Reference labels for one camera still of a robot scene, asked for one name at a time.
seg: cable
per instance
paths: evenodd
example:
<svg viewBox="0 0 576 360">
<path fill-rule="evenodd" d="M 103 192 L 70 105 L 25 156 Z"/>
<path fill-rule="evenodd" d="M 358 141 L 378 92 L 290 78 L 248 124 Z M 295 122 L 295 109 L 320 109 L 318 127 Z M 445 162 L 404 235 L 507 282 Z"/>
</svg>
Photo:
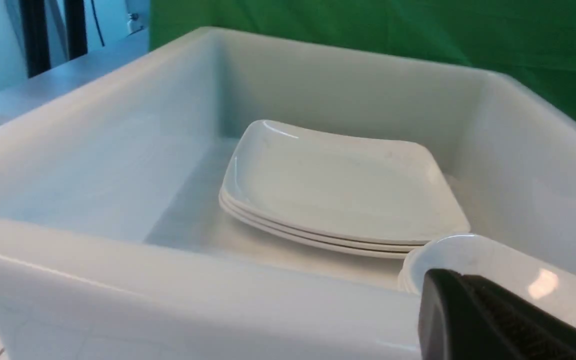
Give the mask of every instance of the cable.
<svg viewBox="0 0 576 360">
<path fill-rule="evenodd" d="M 99 41 L 101 42 L 101 46 L 106 46 L 104 43 L 104 37 L 101 34 L 101 28 L 99 27 L 99 19 L 97 18 L 97 9 L 95 8 L 95 0 L 90 0 L 90 7 L 92 7 L 92 16 L 94 18 L 94 25 L 96 26 L 96 33 L 99 34 Z"/>
</svg>

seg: black pole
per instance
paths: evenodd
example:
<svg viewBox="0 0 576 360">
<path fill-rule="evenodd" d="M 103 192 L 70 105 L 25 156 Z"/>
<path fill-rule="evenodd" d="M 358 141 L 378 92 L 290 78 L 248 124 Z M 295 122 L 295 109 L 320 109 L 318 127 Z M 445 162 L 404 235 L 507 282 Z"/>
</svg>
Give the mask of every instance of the black pole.
<svg viewBox="0 0 576 360">
<path fill-rule="evenodd" d="M 28 78 L 50 70 L 50 48 L 43 0 L 20 0 L 23 45 Z"/>
<path fill-rule="evenodd" d="M 88 52 L 86 10 L 84 9 L 84 0 L 64 0 L 63 5 L 66 16 L 68 59 L 72 60 L 86 55 Z"/>
</svg>

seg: white bowl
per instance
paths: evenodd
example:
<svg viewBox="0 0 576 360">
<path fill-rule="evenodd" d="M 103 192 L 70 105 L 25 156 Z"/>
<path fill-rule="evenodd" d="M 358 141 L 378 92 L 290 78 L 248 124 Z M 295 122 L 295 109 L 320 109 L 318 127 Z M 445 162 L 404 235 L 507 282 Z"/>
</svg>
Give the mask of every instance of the white bowl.
<svg viewBox="0 0 576 360">
<path fill-rule="evenodd" d="M 434 268 L 488 278 L 538 308 L 576 326 L 576 275 L 475 234 L 453 235 L 406 257 L 400 284 L 414 294 Z"/>
<path fill-rule="evenodd" d="M 222 189 L 250 214 L 329 237 L 420 245 L 470 231 L 433 156 L 409 141 L 255 121 Z"/>
</svg>

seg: white tray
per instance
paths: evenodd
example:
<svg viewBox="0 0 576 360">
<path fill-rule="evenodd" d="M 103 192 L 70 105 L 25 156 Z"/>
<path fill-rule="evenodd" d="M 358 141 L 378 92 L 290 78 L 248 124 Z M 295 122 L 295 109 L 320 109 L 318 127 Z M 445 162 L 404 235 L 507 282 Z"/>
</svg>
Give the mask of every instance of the white tray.
<svg viewBox="0 0 576 360">
<path fill-rule="evenodd" d="M 255 121 L 222 189 L 251 214 L 329 237 L 414 245 L 471 228 L 433 156 L 409 141 Z"/>
</svg>

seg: green fabric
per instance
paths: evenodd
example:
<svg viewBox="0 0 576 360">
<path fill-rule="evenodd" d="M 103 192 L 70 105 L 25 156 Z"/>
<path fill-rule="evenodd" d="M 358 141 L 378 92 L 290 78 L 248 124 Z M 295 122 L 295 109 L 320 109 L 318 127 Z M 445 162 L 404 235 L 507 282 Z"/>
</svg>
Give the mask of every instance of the green fabric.
<svg viewBox="0 0 576 360">
<path fill-rule="evenodd" d="M 151 0 L 151 47 L 199 27 L 506 73 L 576 120 L 576 0 Z"/>
</svg>

